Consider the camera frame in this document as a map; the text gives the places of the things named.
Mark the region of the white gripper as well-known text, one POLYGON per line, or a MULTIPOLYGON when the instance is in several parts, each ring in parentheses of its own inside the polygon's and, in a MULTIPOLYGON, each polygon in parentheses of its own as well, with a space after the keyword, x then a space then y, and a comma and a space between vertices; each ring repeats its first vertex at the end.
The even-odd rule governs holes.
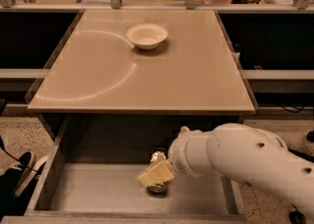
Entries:
POLYGON ((138 181, 148 188, 173 180, 176 172, 195 178, 205 175, 212 169, 207 155, 208 138, 209 132, 181 127, 168 151, 170 161, 165 159, 153 162, 138 175, 138 181))

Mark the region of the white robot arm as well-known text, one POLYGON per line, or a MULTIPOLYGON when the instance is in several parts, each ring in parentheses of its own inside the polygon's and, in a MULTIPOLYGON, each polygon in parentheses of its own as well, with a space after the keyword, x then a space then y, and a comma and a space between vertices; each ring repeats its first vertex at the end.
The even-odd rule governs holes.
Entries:
POLYGON ((177 174, 201 177, 210 171, 314 218, 314 163, 290 152, 278 135, 243 124, 228 123, 209 132, 181 128, 168 157, 149 164, 137 179, 148 188, 177 174))

